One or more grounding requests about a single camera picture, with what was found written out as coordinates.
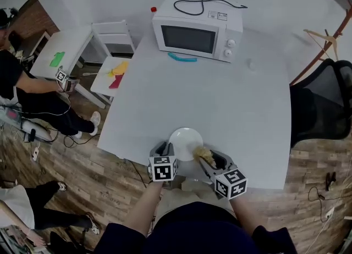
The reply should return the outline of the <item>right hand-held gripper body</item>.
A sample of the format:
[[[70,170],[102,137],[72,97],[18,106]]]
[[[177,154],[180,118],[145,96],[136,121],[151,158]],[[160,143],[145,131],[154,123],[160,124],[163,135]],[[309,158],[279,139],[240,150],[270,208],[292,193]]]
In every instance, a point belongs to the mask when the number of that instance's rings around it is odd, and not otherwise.
[[[212,182],[210,187],[218,198],[231,200],[247,192],[248,179],[235,164],[225,169],[209,166],[207,175]]]

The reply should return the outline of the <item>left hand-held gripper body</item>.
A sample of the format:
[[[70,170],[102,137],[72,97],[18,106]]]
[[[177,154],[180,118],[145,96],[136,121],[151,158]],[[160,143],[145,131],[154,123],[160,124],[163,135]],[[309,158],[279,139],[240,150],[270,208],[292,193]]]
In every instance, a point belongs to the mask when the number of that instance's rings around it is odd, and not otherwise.
[[[154,182],[174,180],[178,170],[177,158],[175,156],[150,157],[149,161],[152,180]]]

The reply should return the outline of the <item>tan fluffy sponge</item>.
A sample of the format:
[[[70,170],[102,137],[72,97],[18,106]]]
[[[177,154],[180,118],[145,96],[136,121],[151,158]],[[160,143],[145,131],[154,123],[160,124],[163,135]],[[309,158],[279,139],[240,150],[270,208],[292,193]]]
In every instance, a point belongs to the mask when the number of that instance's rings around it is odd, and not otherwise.
[[[214,157],[213,157],[213,153],[211,152],[211,150],[209,150],[206,147],[197,146],[197,147],[194,148],[192,153],[193,153],[193,156],[194,156],[194,160],[196,160],[198,162],[201,159],[203,159],[209,165],[215,165],[216,164],[215,160],[214,160]]]

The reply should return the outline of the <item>white round plate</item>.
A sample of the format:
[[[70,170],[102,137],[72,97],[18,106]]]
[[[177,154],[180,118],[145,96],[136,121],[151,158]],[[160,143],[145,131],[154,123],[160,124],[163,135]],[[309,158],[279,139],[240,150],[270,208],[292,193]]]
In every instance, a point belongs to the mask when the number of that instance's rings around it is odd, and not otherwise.
[[[192,161],[194,149],[204,144],[201,135],[192,128],[180,128],[174,131],[169,142],[173,145],[176,158],[183,162]]]

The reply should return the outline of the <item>person's right forearm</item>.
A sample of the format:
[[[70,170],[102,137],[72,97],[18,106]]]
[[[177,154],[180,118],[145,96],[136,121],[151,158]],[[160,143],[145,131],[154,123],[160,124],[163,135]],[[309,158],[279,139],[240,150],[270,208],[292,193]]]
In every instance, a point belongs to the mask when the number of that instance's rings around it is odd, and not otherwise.
[[[229,203],[237,220],[249,235],[252,235],[254,230],[262,225],[260,217],[251,209],[244,195],[231,199]]]

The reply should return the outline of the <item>person's light shorts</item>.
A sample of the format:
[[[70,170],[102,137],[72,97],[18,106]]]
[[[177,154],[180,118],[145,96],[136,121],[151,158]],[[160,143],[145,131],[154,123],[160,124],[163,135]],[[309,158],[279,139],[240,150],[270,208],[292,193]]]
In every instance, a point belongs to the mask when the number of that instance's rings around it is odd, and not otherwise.
[[[163,193],[155,212],[156,222],[178,207],[194,202],[202,202],[217,206],[226,210],[231,215],[235,215],[229,201],[224,197],[218,199],[217,194],[209,184],[186,179],[181,183],[180,189],[175,188],[172,190],[166,190]]]

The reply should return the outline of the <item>large white table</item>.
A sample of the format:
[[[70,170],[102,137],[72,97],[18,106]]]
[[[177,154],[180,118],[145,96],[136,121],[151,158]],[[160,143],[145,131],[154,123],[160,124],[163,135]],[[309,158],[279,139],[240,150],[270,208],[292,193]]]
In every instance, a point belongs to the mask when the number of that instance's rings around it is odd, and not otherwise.
[[[249,187],[282,189],[291,106],[278,42],[246,29],[232,63],[178,62],[159,50],[149,28],[117,89],[98,147],[148,165],[151,149],[185,127],[230,156]]]

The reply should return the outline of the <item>yellow cloth piece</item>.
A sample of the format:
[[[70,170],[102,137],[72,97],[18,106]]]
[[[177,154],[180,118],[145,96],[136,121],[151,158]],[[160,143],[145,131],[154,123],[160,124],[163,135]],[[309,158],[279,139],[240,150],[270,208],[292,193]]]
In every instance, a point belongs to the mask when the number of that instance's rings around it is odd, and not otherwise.
[[[128,68],[129,62],[128,61],[122,61],[119,65],[117,65],[115,68],[111,69],[111,71],[108,73],[109,77],[113,76],[120,76],[123,75],[127,68]]]

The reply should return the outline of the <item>black mesh office chair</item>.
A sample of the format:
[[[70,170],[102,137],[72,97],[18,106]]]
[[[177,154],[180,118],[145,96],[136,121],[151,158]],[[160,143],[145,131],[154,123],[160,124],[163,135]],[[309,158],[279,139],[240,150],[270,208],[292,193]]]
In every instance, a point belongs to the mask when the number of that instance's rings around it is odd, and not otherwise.
[[[352,63],[325,59],[290,87],[291,141],[341,140],[352,127]]]

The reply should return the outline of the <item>white curved seat base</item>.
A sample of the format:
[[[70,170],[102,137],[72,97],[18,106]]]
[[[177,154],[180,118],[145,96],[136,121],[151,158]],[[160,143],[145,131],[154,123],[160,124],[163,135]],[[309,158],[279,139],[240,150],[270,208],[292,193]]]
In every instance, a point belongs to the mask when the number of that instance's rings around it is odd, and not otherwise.
[[[53,141],[50,132],[45,127],[28,119],[21,120],[21,130],[25,133],[24,140],[27,142],[33,142],[34,140]]]

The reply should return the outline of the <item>small white table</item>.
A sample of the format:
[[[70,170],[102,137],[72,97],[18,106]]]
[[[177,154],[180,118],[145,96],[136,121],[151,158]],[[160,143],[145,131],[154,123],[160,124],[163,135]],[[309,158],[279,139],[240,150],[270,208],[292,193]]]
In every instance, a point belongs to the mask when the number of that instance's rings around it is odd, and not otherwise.
[[[54,80],[59,68],[68,76],[79,61],[87,45],[92,43],[97,53],[105,59],[111,54],[105,45],[100,42],[98,36],[93,32],[91,25],[76,27],[54,33],[44,45],[42,51],[36,58],[30,74],[37,78]],[[64,56],[58,67],[51,67],[50,63],[56,53],[64,52]]]

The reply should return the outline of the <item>green cloth piece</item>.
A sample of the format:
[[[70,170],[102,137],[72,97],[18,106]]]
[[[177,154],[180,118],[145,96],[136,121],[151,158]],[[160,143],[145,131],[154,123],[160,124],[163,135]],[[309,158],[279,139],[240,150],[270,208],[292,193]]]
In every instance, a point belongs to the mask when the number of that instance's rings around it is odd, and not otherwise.
[[[60,63],[61,63],[64,55],[65,55],[65,52],[57,52],[49,64],[50,67],[56,68],[56,67],[60,66]]]

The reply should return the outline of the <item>white microwave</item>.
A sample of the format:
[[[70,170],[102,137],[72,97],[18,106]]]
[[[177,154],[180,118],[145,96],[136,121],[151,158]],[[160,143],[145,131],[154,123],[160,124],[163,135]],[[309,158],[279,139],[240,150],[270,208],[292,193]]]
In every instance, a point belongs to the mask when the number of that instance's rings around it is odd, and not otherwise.
[[[221,0],[164,0],[152,18],[158,48],[231,63],[243,34],[242,10]]]

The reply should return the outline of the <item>wooden coat rack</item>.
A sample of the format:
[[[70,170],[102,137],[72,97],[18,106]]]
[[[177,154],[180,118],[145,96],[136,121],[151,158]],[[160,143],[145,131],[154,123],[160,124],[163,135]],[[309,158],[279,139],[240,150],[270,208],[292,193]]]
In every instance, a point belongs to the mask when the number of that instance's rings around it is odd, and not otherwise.
[[[332,49],[334,59],[339,60],[338,57],[338,39],[343,36],[343,31],[352,19],[352,5],[345,11],[346,15],[333,35],[330,35],[325,29],[325,34],[304,29],[304,32],[319,46],[320,51],[313,58],[313,60],[290,82],[293,86],[298,81],[302,80],[309,72],[312,72],[313,67],[318,63],[324,61],[326,58],[331,58],[329,50]]]

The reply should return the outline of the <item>wooden clothes hanger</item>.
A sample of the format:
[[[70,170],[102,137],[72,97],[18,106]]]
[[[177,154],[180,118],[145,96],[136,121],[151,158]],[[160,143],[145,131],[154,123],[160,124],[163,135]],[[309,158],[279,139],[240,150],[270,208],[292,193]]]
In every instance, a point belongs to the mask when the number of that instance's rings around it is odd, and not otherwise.
[[[323,53],[325,53],[327,55],[328,58],[330,58],[330,56],[328,55],[327,53],[327,50],[329,49],[329,47],[327,46],[328,43],[331,44],[332,48],[333,48],[333,52],[334,52],[334,55],[335,55],[335,58],[336,60],[339,60],[339,57],[338,57],[338,44],[337,44],[337,40],[333,37],[333,36],[330,36],[330,35],[321,35],[319,34],[318,32],[315,32],[315,31],[311,31],[311,30],[308,30],[308,29],[303,29],[303,31],[305,33],[307,33],[320,47],[320,49],[323,51]],[[321,38],[321,39],[324,39],[327,43],[324,45],[324,47],[322,47],[315,39],[315,37],[318,37],[318,38]]]

